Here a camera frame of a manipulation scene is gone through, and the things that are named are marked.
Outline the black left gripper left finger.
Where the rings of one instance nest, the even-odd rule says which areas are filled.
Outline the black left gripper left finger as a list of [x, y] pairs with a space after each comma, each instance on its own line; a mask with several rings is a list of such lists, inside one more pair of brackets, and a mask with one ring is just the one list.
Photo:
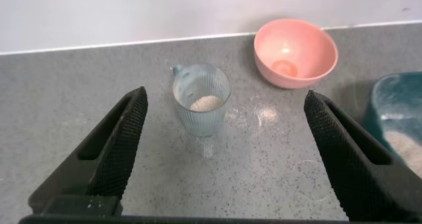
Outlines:
[[147, 110], [143, 86], [125, 94], [32, 193], [28, 199], [32, 211], [41, 213], [60, 195], [121, 199], [133, 170]]

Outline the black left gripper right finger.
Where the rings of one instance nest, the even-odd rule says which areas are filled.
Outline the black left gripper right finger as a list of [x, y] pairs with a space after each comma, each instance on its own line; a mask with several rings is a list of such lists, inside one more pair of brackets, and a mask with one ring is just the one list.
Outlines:
[[421, 222], [421, 178], [328, 97], [304, 112], [330, 184], [350, 221]]

